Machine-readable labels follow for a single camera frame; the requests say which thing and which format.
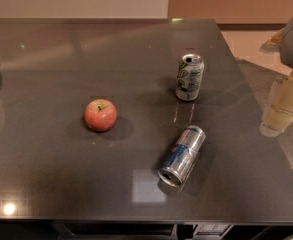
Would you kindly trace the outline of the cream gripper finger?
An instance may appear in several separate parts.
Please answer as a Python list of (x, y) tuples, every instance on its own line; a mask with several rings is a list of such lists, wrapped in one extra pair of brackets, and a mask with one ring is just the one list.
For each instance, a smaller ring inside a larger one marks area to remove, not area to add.
[(262, 115), (259, 131), (266, 137), (276, 137), (293, 122), (293, 114), (268, 105)]
[(276, 77), (270, 93), (271, 107), (293, 116), (293, 71), (285, 77)]

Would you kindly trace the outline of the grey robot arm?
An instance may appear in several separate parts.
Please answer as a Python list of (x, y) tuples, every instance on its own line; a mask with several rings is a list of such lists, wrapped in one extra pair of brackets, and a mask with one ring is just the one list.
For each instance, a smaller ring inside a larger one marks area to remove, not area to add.
[(279, 51), (281, 63), (292, 72), (285, 77), (276, 77), (272, 84), (259, 128), (267, 137), (278, 136), (293, 122), (293, 17), (283, 29)]

